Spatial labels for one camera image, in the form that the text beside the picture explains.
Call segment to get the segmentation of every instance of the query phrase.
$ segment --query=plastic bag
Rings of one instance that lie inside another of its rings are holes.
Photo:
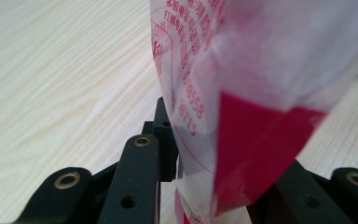
[[[151,26],[179,223],[254,202],[358,72],[356,0],[155,0]]]

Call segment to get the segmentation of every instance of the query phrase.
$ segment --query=black metal bracket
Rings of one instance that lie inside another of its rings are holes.
[[[160,98],[154,121],[127,141],[118,163],[96,175],[83,168],[54,173],[14,223],[159,223],[160,182],[175,179],[177,156]],[[358,169],[336,169],[327,180],[295,161],[247,209],[255,224],[358,223]]]

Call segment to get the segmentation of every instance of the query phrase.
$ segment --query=table surface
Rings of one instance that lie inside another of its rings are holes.
[[[0,223],[55,171],[118,161],[160,95],[148,1],[0,1]],[[298,158],[326,177],[358,167],[358,81]],[[163,184],[161,223],[173,193]],[[219,220],[250,223],[243,208]]]

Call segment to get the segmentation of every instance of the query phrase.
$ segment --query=packaging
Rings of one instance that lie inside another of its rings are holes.
[[[356,0],[154,0],[178,223],[253,203],[358,72]]]

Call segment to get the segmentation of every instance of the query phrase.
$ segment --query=wooden table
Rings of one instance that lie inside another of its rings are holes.
[[[0,1],[0,223],[55,171],[118,161],[160,95],[148,1]],[[299,160],[323,176],[358,167],[358,81]],[[161,223],[175,223],[173,193],[163,184]]]

